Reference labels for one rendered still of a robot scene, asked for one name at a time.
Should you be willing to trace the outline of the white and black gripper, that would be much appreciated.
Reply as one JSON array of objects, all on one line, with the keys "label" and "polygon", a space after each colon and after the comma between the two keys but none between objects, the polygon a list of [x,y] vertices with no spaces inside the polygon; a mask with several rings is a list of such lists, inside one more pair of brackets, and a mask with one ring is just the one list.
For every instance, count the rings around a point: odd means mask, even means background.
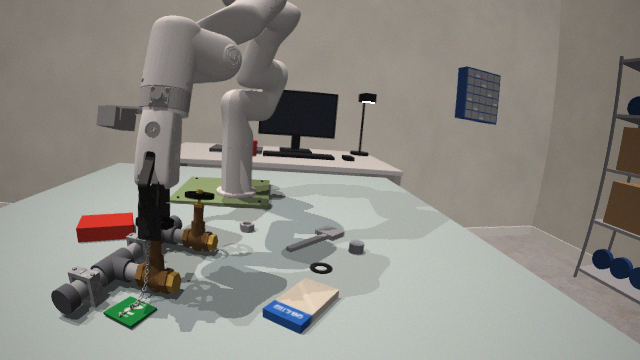
[{"label": "white and black gripper", "polygon": [[164,107],[143,107],[137,113],[142,114],[134,166],[138,238],[160,241],[162,216],[170,218],[170,188],[179,183],[182,118],[189,113]]}]

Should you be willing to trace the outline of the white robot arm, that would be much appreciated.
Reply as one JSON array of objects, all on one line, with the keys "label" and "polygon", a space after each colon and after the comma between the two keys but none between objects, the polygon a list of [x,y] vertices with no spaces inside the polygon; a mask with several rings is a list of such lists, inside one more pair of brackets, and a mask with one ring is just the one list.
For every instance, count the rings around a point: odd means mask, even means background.
[{"label": "white robot arm", "polygon": [[[251,190],[253,132],[248,121],[267,120],[277,107],[288,71],[273,59],[301,12],[287,0],[222,1],[225,8],[198,22],[181,16],[159,18],[151,29],[138,107],[98,106],[96,125],[135,131],[135,114],[143,107],[189,113],[193,84],[226,81],[237,74],[241,86],[259,90],[235,89],[222,97],[217,194],[247,198],[256,194]],[[237,45],[247,41],[242,58]]]}]

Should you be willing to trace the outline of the grey hex nut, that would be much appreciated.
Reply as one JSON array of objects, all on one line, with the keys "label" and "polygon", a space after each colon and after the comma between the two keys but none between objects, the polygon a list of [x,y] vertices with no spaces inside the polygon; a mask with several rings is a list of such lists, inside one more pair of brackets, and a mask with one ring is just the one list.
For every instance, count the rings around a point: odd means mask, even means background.
[{"label": "grey hex nut", "polygon": [[[246,224],[246,225],[244,225]],[[241,232],[250,233],[254,231],[254,223],[250,221],[240,222],[240,230]]]}]

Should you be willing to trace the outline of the black rubber ring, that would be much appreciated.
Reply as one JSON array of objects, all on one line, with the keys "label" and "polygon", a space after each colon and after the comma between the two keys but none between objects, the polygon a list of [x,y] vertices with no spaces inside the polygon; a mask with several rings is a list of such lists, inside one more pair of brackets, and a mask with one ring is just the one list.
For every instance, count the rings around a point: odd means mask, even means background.
[{"label": "black rubber ring", "polygon": [[[315,267],[316,266],[324,266],[327,269],[326,270],[317,270]],[[319,273],[319,274],[327,274],[330,273],[332,271],[332,266],[330,266],[329,264],[326,263],[313,263],[310,265],[310,270],[315,272],[315,273]]]}]

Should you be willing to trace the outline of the red rectangular block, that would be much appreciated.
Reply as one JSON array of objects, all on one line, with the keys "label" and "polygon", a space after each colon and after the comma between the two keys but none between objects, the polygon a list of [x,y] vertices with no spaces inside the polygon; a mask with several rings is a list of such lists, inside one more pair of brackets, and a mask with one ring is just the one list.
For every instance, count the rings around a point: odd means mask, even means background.
[{"label": "red rectangular block", "polygon": [[76,228],[78,242],[126,239],[133,225],[133,213],[84,215]]}]

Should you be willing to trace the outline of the dark grey cylinder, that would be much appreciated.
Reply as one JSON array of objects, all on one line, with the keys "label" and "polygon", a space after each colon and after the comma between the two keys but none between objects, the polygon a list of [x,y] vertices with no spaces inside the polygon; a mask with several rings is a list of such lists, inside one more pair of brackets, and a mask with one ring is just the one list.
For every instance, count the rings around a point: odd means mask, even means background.
[{"label": "dark grey cylinder", "polygon": [[349,253],[360,255],[363,254],[364,242],[359,240],[352,240],[349,244]]}]

